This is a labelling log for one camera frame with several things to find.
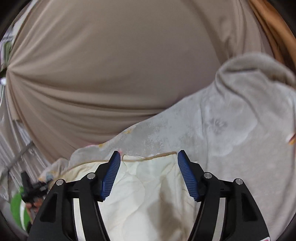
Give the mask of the cream quilted jacket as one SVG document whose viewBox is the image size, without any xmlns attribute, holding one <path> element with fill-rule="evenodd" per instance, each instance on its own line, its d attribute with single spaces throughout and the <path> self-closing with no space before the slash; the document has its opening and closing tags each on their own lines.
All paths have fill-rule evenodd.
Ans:
<svg viewBox="0 0 296 241">
<path fill-rule="evenodd" d="M 189 196 L 177 153 L 123 155 L 99 208 L 111 240 L 187 240 L 199 204 Z"/>
</svg>

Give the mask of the green cloth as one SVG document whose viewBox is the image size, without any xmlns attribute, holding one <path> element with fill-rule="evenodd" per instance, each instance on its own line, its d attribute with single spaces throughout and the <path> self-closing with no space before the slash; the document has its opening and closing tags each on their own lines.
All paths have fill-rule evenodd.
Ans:
<svg viewBox="0 0 296 241">
<path fill-rule="evenodd" d="M 26 210 L 26 204 L 22 200 L 22 192 L 23 187 L 21 187 L 20 191 L 16 193 L 11 199 L 11 213 L 18 227 L 20 227 L 24 231 L 27 231 L 29 225 L 31 224 L 31 220 Z"/>
</svg>

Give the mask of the silver satin curtain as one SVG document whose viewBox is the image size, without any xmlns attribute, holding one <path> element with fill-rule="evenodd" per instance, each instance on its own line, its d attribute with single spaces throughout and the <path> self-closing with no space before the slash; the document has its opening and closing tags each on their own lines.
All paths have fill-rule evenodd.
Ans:
<svg viewBox="0 0 296 241">
<path fill-rule="evenodd" d="M 49 165 L 23 124 L 12 119 L 6 86 L 1 84 L 1 199 L 9 201 L 20 190 L 23 171 L 37 181 Z"/>
</svg>

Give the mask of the grey floral fleece blanket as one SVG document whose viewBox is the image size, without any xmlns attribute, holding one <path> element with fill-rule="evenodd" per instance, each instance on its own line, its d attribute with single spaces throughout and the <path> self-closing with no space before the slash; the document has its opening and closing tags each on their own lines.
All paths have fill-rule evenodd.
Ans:
<svg viewBox="0 0 296 241">
<path fill-rule="evenodd" d="M 295 75 L 264 54 L 233 58 L 208 87 L 108 142 L 58 159 L 40 178 L 79 180 L 115 150 L 140 157 L 184 150 L 217 178 L 242 179 L 277 240 L 295 215 Z"/>
</svg>

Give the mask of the beige curtain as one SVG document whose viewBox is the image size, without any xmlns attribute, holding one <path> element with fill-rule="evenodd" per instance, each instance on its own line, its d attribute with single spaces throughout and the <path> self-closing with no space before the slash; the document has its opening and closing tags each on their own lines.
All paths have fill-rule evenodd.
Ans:
<svg viewBox="0 0 296 241">
<path fill-rule="evenodd" d="M 6 71 L 11 117 L 49 162 L 101 144 L 272 54 L 248 1 L 37 1 Z"/>
</svg>

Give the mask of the orange hanging garment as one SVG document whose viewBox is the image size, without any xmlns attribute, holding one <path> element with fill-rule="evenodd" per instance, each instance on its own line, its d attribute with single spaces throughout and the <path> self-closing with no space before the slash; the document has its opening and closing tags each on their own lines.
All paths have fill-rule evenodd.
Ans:
<svg viewBox="0 0 296 241">
<path fill-rule="evenodd" d="M 280 13 L 268 1 L 249 1 L 262 26 L 274 57 L 295 72 L 295 36 Z"/>
</svg>

